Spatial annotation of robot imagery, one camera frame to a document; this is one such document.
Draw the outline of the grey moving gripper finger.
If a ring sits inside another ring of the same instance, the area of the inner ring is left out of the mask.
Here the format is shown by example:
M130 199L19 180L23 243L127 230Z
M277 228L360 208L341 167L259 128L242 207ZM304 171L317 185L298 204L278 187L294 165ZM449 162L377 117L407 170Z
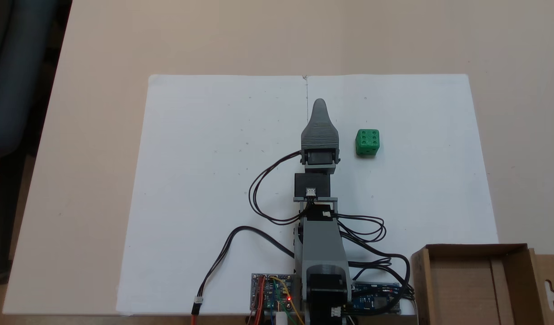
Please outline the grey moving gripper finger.
M326 101L322 98L314 101L311 117L301 133L300 148L339 149L339 133L329 117Z

